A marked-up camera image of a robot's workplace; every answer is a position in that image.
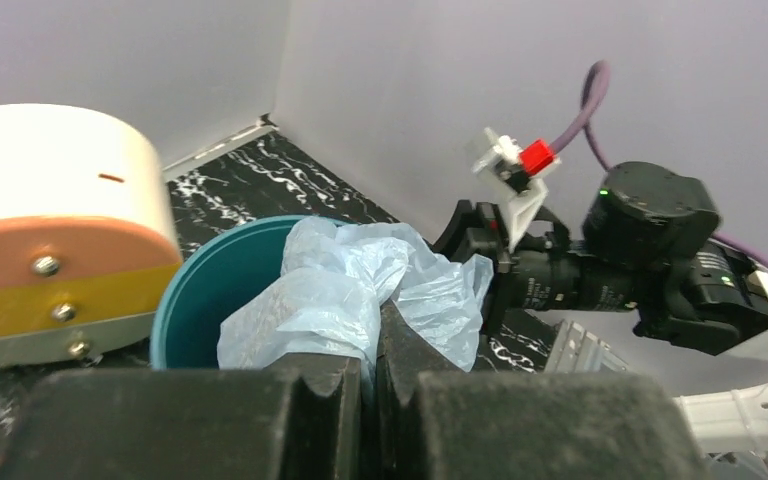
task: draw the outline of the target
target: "screw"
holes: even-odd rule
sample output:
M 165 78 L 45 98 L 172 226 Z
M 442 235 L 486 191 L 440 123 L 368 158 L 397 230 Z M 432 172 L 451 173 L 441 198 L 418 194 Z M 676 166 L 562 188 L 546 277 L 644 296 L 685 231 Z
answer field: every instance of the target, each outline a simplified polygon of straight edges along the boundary
M 77 313 L 75 306 L 71 303 L 61 303 L 51 310 L 51 318 L 58 322 L 68 322 L 75 318 Z
M 60 270 L 60 261 L 50 255 L 46 255 L 34 260 L 31 270 L 41 277 L 50 277 Z
M 84 358 L 90 353 L 91 348 L 92 345 L 90 345 L 90 342 L 79 340 L 72 345 L 69 345 L 69 356 L 75 359 Z

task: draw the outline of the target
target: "black marble surface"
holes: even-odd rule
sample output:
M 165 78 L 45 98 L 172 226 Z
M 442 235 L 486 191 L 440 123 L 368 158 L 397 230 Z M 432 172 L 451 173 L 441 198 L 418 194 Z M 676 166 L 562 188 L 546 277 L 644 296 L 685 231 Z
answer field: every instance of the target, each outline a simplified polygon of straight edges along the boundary
M 276 133 L 169 182 L 169 191 L 185 257 L 225 230 L 272 215 L 318 214 L 356 223 L 396 221 Z M 475 369 L 540 371 L 553 338 L 545 324 L 524 312 L 511 312 L 498 339 L 480 345 Z M 45 375 L 68 368 L 148 365 L 148 341 L 143 341 L 80 363 L 0 370 L 0 451 L 23 400 Z

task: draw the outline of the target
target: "yellow stripe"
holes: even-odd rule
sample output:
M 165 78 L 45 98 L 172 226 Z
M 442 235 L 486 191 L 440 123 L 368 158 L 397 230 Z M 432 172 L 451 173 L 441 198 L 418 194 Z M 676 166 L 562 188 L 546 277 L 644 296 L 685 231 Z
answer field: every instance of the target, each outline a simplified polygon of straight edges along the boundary
M 180 266 L 2 288 L 0 337 L 151 312 Z M 66 302 L 75 306 L 75 318 L 65 323 L 52 319 L 51 310 Z

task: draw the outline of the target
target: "plastic bag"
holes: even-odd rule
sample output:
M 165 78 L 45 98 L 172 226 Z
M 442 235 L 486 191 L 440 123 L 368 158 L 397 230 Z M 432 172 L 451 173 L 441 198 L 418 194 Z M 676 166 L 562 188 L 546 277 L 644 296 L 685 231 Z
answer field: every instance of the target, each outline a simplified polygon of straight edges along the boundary
M 393 297 L 409 326 L 469 371 L 478 349 L 489 259 L 431 252 L 405 224 L 346 225 L 309 217 L 287 237 L 281 278 L 221 325 L 220 368 L 261 368 L 285 353 L 359 358 L 374 384 L 380 305 Z

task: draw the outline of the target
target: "gray wall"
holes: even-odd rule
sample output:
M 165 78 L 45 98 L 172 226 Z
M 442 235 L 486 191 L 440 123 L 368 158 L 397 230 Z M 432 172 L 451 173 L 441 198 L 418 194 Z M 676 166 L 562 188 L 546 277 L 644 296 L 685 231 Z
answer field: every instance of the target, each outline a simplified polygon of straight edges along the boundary
M 551 139 L 607 58 L 595 128 L 614 162 L 703 178 L 723 230 L 768 251 L 768 0 L 295 0 L 287 42 L 276 123 L 427 238 L 457 199 L 488 197 L 463 145 L 486 125 Z M 563 159 L 550 206 L 577 226 L 601 171 L 583 139 Z M 673 392 L 768 379 L 636 339 L 631 316 L 576 318 Z
M 165 164 L 272 109 L 289 0 L 0 0 L 0 104 L 119 117 Z

